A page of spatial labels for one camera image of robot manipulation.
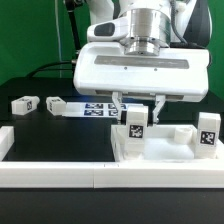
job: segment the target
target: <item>white block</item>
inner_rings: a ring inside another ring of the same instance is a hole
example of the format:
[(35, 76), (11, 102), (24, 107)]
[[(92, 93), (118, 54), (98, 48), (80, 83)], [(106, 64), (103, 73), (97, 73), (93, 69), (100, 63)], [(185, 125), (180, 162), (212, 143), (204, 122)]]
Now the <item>white block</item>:
[(3, 126), (0, 129), (0, 161), (3, 160), (13, 143), (14, 128), (10, 126)]
[(12, 114), (25, 115), (37, 109), (40, 99), (37, 96), (24, 96), (11, 102)]
[(187, 145), (192, 141), (193, 129), (176, 127), (174, 141), (178, 144)]
[(145, 132), (148, 122), (148, 107), (131, 105), (127, 111), (125, 159), (138, 159), (145, 147)]
[(195, 147), (196, 158), (216, 157), (221, 118), (219, 114), (200, 113)]
[(60, 97), (48, 97), (47, 109), (54, 115), (62, 115), (66, 110), (66, 102)]

